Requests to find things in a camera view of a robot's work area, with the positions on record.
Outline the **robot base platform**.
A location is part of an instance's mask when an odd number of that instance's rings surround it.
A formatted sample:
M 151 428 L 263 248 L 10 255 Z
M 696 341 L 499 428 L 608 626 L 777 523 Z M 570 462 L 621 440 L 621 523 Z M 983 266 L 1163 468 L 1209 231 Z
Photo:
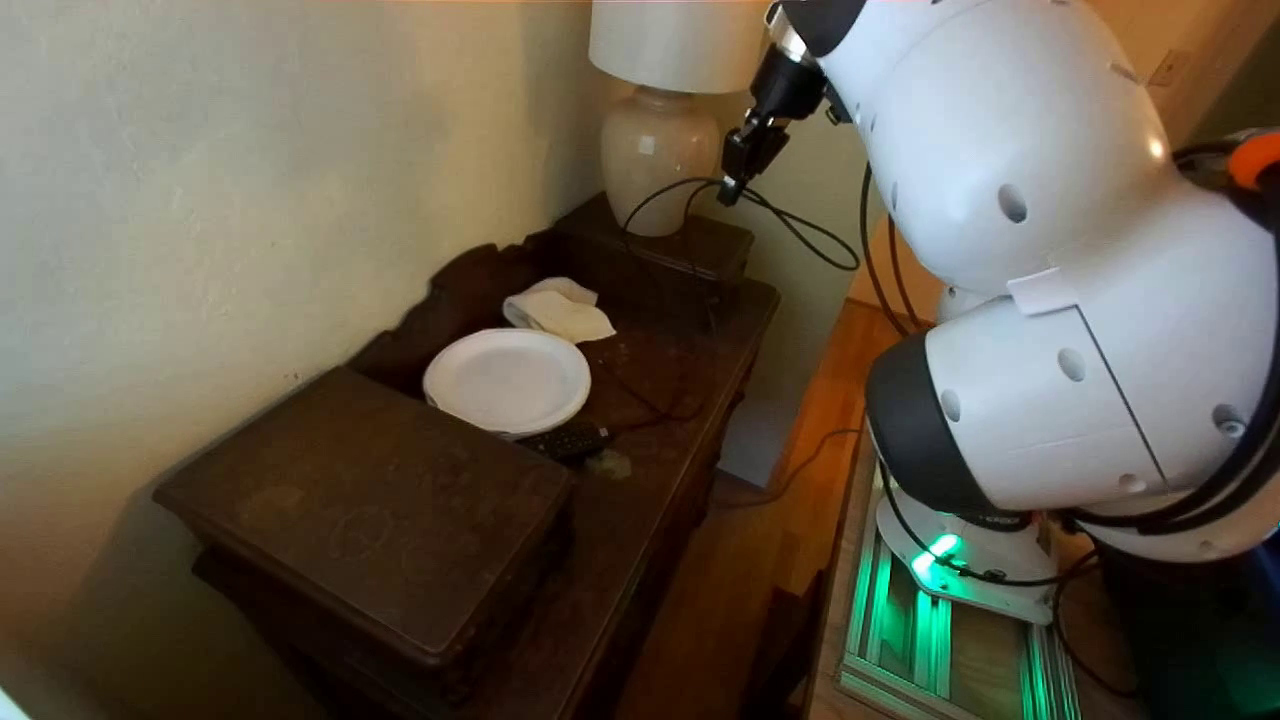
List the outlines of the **robot base platform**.
M 933 516 L 864 455 L 835 566 L 827 670 L 840 699 L 883 720 L 1083 720 L 1051 630 L 1063 566 L 1037 523 L 991 533 Z

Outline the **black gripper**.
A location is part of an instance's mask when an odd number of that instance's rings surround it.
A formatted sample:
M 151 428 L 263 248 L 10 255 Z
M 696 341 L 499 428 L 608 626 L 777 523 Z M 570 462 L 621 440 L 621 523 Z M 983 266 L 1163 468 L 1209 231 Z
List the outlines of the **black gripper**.
M 751 85 L 751 103 L 740 123 L 722 134 L 716 198 L 722 208 L 742 198 L 747 179 L 754 179 L 777 152 L 788 143 L 788 123 L 804 118 L 823 100 L 823 77 L 816 62 L 788 59 L 768 47 Z

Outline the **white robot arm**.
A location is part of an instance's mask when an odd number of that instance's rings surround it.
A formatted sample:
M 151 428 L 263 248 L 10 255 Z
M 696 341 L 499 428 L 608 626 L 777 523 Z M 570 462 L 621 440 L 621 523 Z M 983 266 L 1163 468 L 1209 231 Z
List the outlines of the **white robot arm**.
M 921 587 L 1042 623 L 1042 513 L 1163 563 L 1275 533 L 1272 198 L 1174 171 L 1088 0 L 772 0 L 721 188 L 811 106 L 946 293 L 864 385 L 875 533 Z

